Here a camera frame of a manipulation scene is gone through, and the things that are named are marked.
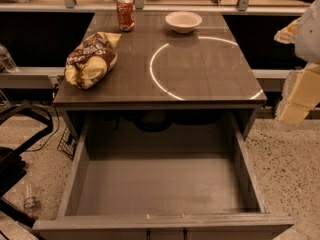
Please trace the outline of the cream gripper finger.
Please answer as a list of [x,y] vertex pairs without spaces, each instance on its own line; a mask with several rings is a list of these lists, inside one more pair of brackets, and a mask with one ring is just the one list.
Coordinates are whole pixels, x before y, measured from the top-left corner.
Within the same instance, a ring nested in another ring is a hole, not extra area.
[[274,40],[283,44],[294,44],[296,41],[296,33],[299,26],[300,19],[297,18],[288,24],[283,29],[279,30],[275,36]]
[[298,126],[320,103],[320,65],[308,63],[292,70],[285,80],[276,120],[282,127]]

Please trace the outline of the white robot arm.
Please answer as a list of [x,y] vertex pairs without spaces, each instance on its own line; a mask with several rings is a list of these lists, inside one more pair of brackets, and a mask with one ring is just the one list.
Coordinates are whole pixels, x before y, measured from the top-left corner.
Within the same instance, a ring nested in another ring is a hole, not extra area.
[[303,69],[289,73],[275,113],[282,129],[292,129],[320,103],[320,0],[314,0],[301,17],[278,31],[274,40],[292,43],[295,55],[306,62]]

